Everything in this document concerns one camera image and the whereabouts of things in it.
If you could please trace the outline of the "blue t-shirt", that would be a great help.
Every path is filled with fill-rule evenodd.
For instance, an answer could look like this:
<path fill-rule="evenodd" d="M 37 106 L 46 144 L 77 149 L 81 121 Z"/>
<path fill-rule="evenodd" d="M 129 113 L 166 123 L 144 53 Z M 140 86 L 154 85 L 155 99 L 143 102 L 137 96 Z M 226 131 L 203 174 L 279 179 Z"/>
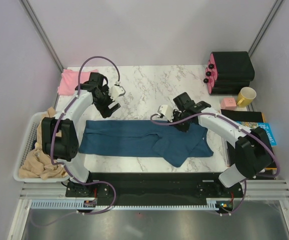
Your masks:
<path fill-rule="evenodd" d="M 187 132 L 166 126 L 164 121 L 88 120 L 79 147 L 81 154 L 101 156 L 163 158 L 180 167 L 187 158 L 209 158 L 205 127 L 192 124 Z"/>

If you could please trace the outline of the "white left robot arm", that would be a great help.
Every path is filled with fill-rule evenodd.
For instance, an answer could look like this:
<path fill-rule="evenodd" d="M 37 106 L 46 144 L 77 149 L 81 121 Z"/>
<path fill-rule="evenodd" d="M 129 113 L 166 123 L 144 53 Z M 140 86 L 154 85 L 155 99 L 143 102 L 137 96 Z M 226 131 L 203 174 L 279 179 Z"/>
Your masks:
<path fill-rule="evenodd" d="M 49 155 L 53 165 L 61 165 L 70 178 L 78 183 L 77 191 L 84 197 L 94 192 L 94 184 L 88 181 L 90 172 L 78 156 L 80 141 L 77 130 L 85 110 L 94 105 L 102 118 L 109 118 L 121 105 L 115 103 L 124 96 L 125 89 L 116 82 L 108 86 L 108 78 L 99 72 L 91 72 L 89 80 L 79 83 L 66 107 L 53 117 L 41 121 L 42 151 Z"/>

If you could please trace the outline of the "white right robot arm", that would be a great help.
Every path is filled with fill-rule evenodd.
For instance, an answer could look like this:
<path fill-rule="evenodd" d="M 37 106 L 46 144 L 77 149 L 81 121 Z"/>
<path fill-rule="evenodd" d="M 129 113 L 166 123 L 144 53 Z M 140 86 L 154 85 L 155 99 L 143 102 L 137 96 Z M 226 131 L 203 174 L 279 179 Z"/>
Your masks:
<path fill-rule="evenodd" d="M 272 164 L 275 155 L 266 131 L 261 128 L 250 128 L 233 121 L 215 110 L 205 101 L 195 103 L 184 92 L 173 99 L 177 110 L 173 111 L 172 123 L 185 131 L 194 123 L 213 131 L 234 148 L 235 162 L 222 172 L 213 184 L 214 193 L 225 197 L 232 186 L 259 174 Z"/>

